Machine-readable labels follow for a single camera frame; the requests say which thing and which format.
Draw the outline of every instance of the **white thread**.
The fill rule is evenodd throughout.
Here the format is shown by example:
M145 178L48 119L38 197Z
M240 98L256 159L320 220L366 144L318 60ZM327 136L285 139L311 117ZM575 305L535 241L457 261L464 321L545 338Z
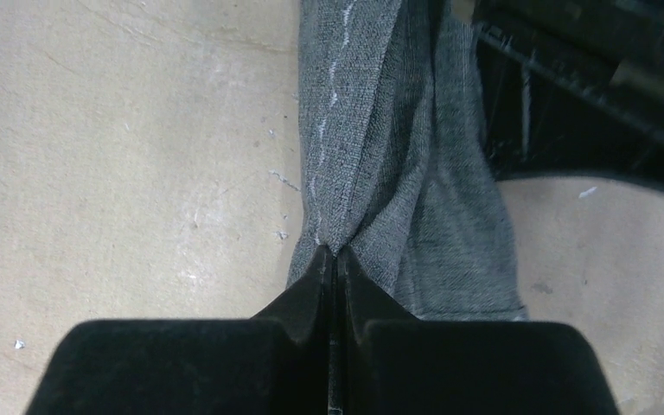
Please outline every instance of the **white thread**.
M353 0L348 4L348 7L342 10L342 25L344 26L344 34L342 37L342 45L340 46L340 52L337 55L337 59L340 58L342 55L342 50L350 43L350 34L348 31L348 22L350 19L350 13L352 13L353 6L357 2L357 0ZM332 95L329 98L329 109L328 109L328 114L332 110L332 108L335 106L337 103L338 97L337 97L337 91L335 90L335 71L337 69L337 60L332 61L332 65L329 66L329 86L332 88ZM319 150L319 159L317 160L316 164L316 169L317 171L319 168L322 167L322 164L324 163L324 158L325 158L325 149L324 149L324 144L322 143L322 140L324 138L324 131L327 128L327 116L322 118L322 121L319 123L319 125L316 127L316 132L319 135L319 143L321 144L321 148ZM316 175L312 176L310 180L310 196L312 200L316 201ZM319 229L322 227L322 210L319 208L317 205L316 209L316 231L314 235L314 241L316 242L317 245L321 245L321 241L319 240Z
M593 188L588 188L584 192L579 194L579 199L584 199L585 197L591 195L592 193L594 193L596 191L597 191L597 186L595 186Z

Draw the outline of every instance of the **beige floor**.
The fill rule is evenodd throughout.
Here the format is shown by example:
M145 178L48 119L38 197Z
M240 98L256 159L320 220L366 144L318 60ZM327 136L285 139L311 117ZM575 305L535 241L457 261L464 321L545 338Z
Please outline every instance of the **beige floor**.
M0 414L77 322L249 316L283 289L297 19L291 0L0 0ZM624 413L664 413L664 196L502 188L533 316L586 333Z

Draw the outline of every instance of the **gray fabric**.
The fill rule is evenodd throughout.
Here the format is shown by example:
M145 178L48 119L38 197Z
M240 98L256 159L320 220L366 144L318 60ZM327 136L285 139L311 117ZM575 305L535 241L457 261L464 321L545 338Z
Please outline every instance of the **gray fabric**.
M429 320L524 318L513 230L482 156L471 27L418 0L302 0L303 232Z

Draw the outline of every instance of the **black plastic part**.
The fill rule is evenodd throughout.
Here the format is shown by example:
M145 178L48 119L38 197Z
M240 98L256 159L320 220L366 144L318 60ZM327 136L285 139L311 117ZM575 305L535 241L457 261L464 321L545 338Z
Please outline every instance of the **black plastic part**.
M476 20L496 180L600 176L664 192L664 2L482 0Z
M101 321L54 352L28 413L617 414L588 343L539 322L421 322L319 247L238 321Z

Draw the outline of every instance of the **concrete floor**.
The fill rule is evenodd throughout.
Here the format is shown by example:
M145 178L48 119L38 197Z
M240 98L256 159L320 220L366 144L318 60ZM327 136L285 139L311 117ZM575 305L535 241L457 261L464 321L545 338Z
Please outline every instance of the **concrete floor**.
M288 0L0 0L0 414L78 322L249 316L284 288L297 19ZM664 414L664 196L502 189L533 317L583 330L624 413Z

